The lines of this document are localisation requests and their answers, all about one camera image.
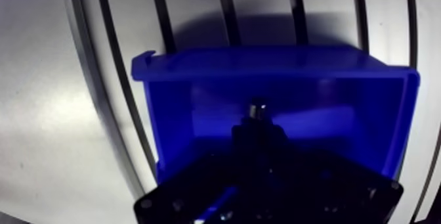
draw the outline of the screw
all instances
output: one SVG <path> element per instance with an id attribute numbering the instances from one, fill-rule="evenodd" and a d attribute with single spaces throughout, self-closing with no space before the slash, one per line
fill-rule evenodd
<path id="1" fill-rule="evenodd" d="M 176 212 L 181 211 L 182 207 L 184 206 L 184 202 L 181 199 L 178 199 L 176 201 L 173 202 L 173 209 Z"/>
<path id="2" fill-rule="evenodd" d="M 152 201 L 149 199 L 145 199 L 141 202 L 141 208 L 148 209 L 152 207 Z"/>
<path id="3" fill-rule="evenodd" d="M 397 182 L 392 182 L 391 187 L 392 187 L 394 190 L 398 190 L 398 189 L 400 188 L 400 184 L 398 184 Z"/>
<path id="4" fill-rule="evenodd" d="M 223 221 L 228 221 L 233 218 L 233 211 L 229 211 L 220 215 L 220 219 Z"/>

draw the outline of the white wall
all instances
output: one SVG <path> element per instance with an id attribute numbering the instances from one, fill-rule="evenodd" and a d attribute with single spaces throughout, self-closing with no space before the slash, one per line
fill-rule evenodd
<path id="1" fill-rule="evenodd" d="M 135 223 L 63 0 L 0 0 L 0 212 L 34 224 Z"/>

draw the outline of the metal panel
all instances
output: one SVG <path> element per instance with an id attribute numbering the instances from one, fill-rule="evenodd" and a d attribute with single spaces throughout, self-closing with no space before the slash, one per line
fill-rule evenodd
<path id="1" fill-rule="evenodd" d="M 391 65 L 409 65 L 407 0 L 366 0 L 370 54 Z"/>
<path id="2" fill-rule="evenodd" d="M 0 9 L 0 210 L 36 224 L 135 223 L 63 0 Z"/>
<path id="3" fill-rule="evenodd" d="M 426 179 L 426 174 L 432 162 L 432 155 L 439 140 L 441 123 L 441 88 L 439 85 L 441 82 L 441 60 L 439 60 L 441 55 L 441 10 L 439 4 L 441 0 L 416 1 L 419 30 L 418 70 L 421 74 L 421 88 L 409 138 L 411 142 L 408 147 L 409 152 L 406 155 L 403 167 L 407 170 L 407 173 L 403 173 L 401 178 L 401 181 L 406 182 L 409 189 L 415 189 L 412 190 L 412 195 L 409 195 L 409 198 L 412 197 L 412 199 L 417 198 L 417 193 L 420 193 L 423 187 L 424 182 L 418 179 Z M 435 158 L 435 160 L 438 160 L 425 193 L 424 201 L 417 213 L 416 221 L 427 217 L 440 186 L 441 160 L 439 158 L 439 155 Z M 406 204 L 406 207 L 406 210 L 410 212 L 415 204 Z M 406 217 L 409 215 L 405 210 L 401 214 Z"/>
<path id="4" fill-rule="evenodd" d="M 293 45 L 289 0 L 234 0 L 243 45 Z"/>
<path id="5" fill-rule="evenodd" d="M 311 44 L 360 47 L 354 0 L 303 0 Z"/>
<path id="6" fill-rule="evenodd" d="M 154 0 L 109 0 L 109 4 L 136 107 L 138 108 L 154 159 L 157 161 L 158 153 L 150 123 L 150 115 L 146 105 L 144 86 L 140 82 L 133 81 L 130 74 L 131 62 L 134 56 L 147 50 L 155 50 L 159 54 L 164 53 Z M 144 188 L 146 190 L 151 189 L 151 173 L 145 155 L 138 139 L 134 137 L 131 141 L 129 149 L 131 151 L 132 161 L 136 165 L 141 180 L 149 179 L 143 182 Z"/>
<path id="7" fill-rule="evenodd" d="M 221 0 L 166 0 L 178 50 L 227 46 Z"/>
<path id="8" fill-rule="evenodd" d="M 121 88 L 121 83 L 117 76 L 117 69 L 114 64 L 113 55 L 110 50 L 108 43 L 108 38 L 106 34 L 106 29 L 104 27 L 104 21 L 102 19 L 102 14 L 100 10 L 100 4 L 98 0 L 83 0 L 86 20 L 89 25 L 91 40 L 94 45 L 98 65 L 102 73 L 104 84 L 109 95 L 110 104 L 115 113 L 115 118 L 119 124 L 121 134 L 127 150 L 129 151 L 132 162 L 134 163 L 136 173 L 138 174 L 142 186 L 146 192 L 154 189 L 156 187 L 155 179 L 150 171 L 146 155 L 143 153 L 140 139 L 135 130 L 135 125 L 133 123 L 132 117 L 127 108 L 127 103 Z M 126 63 L 126 72 L 130 72 L 130 61 L 131 58 L 124 58 Z M 138 83 L 131 81 L 131 85 L 135 85 L 138 103 L 141 102 L 141 96 L 143 95 L 142 87 L 136 86 Z M 144 107 L 145 104 L 138 104 L 138 106 Z M 144 124 L 149 124 L 149 120 L 143 116 L 142 121 Z"/>

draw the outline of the black stripe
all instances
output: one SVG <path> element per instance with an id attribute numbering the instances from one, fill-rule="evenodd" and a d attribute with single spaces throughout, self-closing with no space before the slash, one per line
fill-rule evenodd
<path id="1" fill-rule="evenodd" d="M 162 38 L 167 53 L 175 53 L 177 51 L 175 39 L 173 37 L 173 29 L 171 28 L 170 15 L 165 0 L 154 0 L 156 6 L 157 18 L 161 28 Z"/>
<path id="2" fill-rule="evenodd" d="M 124 178 L 133 196 L 145 194 L 139 176 L 136 174 L 130 159 L 121 131 L 115 119 L 102 74 L 96 59 L 95 49 L 90 37 L 89 25 L 84 10 L 84 0 L 65 0 L 68 21 L 72 32 L 73 42 L 77 49 L 78 59 L 83 71 L 87 88 L 89 89 L 96 113 L 100 118 L 109 141 L 116 151 L 118 165 L 123 169 Z"/>
<path id="3" fill-rule="evenodd" d="M 421 196 L 419 197 L 418 204 L 415 209 L 415 212 L 413 213 L 411 222 L 415 221 L 415 218 L 417 217 L 417 214 L 418 214 L 419 210 L 421 209 L 421 205 L 423 205 L 424 197 L 426 196 L 427 189 L 429 188 L 429 184 L 431 183 L 432 175 L 435 170 L 436 162 L 438 161 L 438 155 L 440 154 L 440 148 L 441 148 L 441 127 L 440 127 L 440 131 L 438 132 L 438 140 L 436 142 L 435 151 L 433 152 L 432 163 L 430 164 L 429 173 L 427 174 L 426 182 L 424 184 L 423 191 L 421 192 Z"/>
<path id="4" fill-rule="evenodd" d="M 366 11 L 366 0 L 355 0 L 355 5 L 360 46 L 363 51 L 369 53 L 369 28 L 368 15 Z"/>
<path id="5" fill-rule="evenodd" d="M 290 0 L 294 18 L 295 41 L 298 45 L 308 45 L 308 26 L 306 24 L 305 4 L 303 0 Z"/>
<path id="6" fill-rule="evenodd" d="M 133 98 L 132 89 L 130 87 L 129 79 L 127 77 L 123 57 L 121 55 L 121 50 L 119 48 L 119 43 L 115 31 L 114 21 L 112 18 L 112 13 L 110 11 L 109 0 L 99 0 L 101 6 L 101 13 L 104 19 L 104 25 L 106 27 L 106 33 L 110 44 L 110 49 L 112 51 L 112 56 L 114 58 L 114 63 L 116 67 L 116 72 L 118 74 L 119 82 L 121 83 L 121 88 L 123 90 L 125 102 L 127 103 L 127 108 L 129 109 L 130 116 L 135 125 L 136 134 L 141 142 L 142 149 L 147 157 L 148 165 L 152 170 L 154 176 L 156 176 L 156 163 L 148 144 L 147 136 L 144 132 L 144 127 L 142 126 L 141 118 L 138 113 L 137 105 L 135 99 Z"/>
<path id="7" fill-rule="evenodd" d="M 417 68 L 418 64 L 418 16 L 417 1 L 408 0 L 409 10 L 409 40 L 410 40 L 410 61 L 412 68 Z"/>
<path id="8" fill-rule="evenodd" d="M 240 32 L 233 0 L 220 0 L 230 46 L 241 45 Z"/>

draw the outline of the blue box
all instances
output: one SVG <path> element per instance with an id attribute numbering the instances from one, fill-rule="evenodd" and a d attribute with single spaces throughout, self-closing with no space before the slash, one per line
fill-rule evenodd
<path id="1" fill-rule="evenodd" d="M 229 47 L 133 59 L 144 82 L 159 182 L 207 151 L 230 149 L 253 97 L 299 146 L 330 150 L 394 178 L 419 74 L 352 47 Z"/>

